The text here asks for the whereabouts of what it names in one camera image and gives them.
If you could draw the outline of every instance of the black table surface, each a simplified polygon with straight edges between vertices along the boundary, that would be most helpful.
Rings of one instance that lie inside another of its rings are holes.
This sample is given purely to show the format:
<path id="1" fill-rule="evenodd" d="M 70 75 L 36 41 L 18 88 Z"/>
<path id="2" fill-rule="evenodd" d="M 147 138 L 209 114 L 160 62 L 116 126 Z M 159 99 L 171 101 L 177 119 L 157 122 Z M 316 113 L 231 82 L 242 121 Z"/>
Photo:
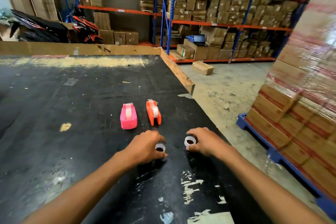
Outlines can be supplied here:
<path id="1" fill-rule="evenodd" d="M 236 224 L 271 223 L 223 163 L 185 150 L 186 132 L 195 127 L 208 127 L 227 140 L 194 99 L 178 96 L 188 92 L 159 56 L 95 56 L 97 65 L 83 65 L 92 57 L 67 59 L 60 65 L 56 59 L 0 58 L 2 224 L 22 222 L 150 129 L 166 138 L 169 157 L 124 175 L 83 223 L 163 223 L 164 212 L 174 214 L 172 223 L 187 223 L 207 209 L 230 212 Z M 104 65 L 100 59 L 122 65 Z M 68 78 L 78 81 L 63 85 Z M 162 124 L 154 128 L 147 99 L 156 100 L 162 114 Z M 123 103 L 136 108 L 135 129 L 120 126 Z M 64 123 L 71 127 L 60 132 Z M 192 186 L 199 191 L 189 204 L 181 184 L 186 175 L 191 182 L 204 180 Z M 220 196 L 226 204 L 218 204 Z"/>

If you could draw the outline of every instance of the hand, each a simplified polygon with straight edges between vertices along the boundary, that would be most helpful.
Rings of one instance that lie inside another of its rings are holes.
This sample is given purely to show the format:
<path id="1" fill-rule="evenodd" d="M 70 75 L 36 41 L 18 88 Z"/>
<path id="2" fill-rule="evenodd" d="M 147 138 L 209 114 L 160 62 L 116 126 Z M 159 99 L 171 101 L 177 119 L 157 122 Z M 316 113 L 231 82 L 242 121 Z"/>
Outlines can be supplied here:
<path id="1" fill-rule="evenodd" d="M 206 156 L 214 155 L 219 146 L 227 145 L 225 141 L 208 128 L 193 128 L 187 134 L 195 135 L 198 139 L 198 143 L 190 145 L 187 150 L 200 152 Z"/>
<path id="2" fill-rule="evenodd" d="M 166 142 L 158 131 L 147 130 L 133 138 L 131 143 L 124 149 L 125 153 L 134 158 L 136 164 L 145 164 L 154 159 L 165 158 L 168 154 L 157 151 L 156 144 Z"/>

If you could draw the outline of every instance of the blue pallet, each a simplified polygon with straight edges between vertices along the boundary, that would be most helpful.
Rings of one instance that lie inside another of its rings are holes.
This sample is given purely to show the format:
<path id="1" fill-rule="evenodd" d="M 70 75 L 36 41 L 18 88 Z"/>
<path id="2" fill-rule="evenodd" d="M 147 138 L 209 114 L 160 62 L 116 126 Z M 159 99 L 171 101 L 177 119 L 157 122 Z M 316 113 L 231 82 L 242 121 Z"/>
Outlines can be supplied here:
<path id="1" fill-rule="evenodd" d="M 305 176 L 302 175 L 302 173 L 291 163 L 289 162 L 281 153 L 277 151 L 265 138 L 263 138 L 258 132 L 254 130 L 254 128 L 251 127 L 250 124 L 248 124 L 245 121 L 247 113 L 242 113 L 238 115 L 238 120 L 236 124 L 243 130 L 246 128 L 249 128 L 251 133 L 256 135 L 261 141 L 263 141 L 267 147 L 267 155 L 269 158 L 274 161 L 275 163 L 279 164 L 282 160 L 286 165 L 296 174 L 298 175 L 306 185 L 308 185 L 310 188 L 312 188 L 319 197 L 315 199 L 316 204 L 333 220 L 336 220 L 336 204 L 331 201 L 328 197 L 324 195 L 314 184 L 312 184 L 311 181 L 309 181 Z"/>

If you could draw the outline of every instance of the orange tape dispenser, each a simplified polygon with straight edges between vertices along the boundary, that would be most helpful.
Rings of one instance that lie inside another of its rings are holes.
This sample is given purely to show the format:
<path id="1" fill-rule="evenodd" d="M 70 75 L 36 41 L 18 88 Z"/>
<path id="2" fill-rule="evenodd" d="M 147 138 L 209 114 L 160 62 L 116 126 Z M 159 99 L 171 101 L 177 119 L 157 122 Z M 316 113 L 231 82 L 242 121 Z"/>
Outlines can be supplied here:
<path id="1" fill-rule="evenodd" d="M 161 124 L 161 114 L 159 108 L 156 106 L 156 102 L 152 99 L 149 99 L 146 102 L 146 108 L 149 116 L 149 120 L 152 126 L 154 126 L 154 119 L 157 120 L 157 123 Z"/>

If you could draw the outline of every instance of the concrete floor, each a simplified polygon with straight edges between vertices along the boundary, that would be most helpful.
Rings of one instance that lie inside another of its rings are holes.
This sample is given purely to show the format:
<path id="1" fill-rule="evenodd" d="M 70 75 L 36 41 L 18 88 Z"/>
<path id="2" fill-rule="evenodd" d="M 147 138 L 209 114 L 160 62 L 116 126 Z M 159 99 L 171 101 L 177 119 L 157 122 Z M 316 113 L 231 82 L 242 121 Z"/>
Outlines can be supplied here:
<path id="1" fill-rule="evenodd" d="M 228 141 L 261 171 L 330 221 L 314 197 L 285 168 L 272 162 L 249 132 L 236 125 L 237 115 L 250 110 L 272 64 L 212 64 L 215 69 L 208 76 L 194 71 L 189 64 L 179 67 L 195 83 L 193 98 Z"/>

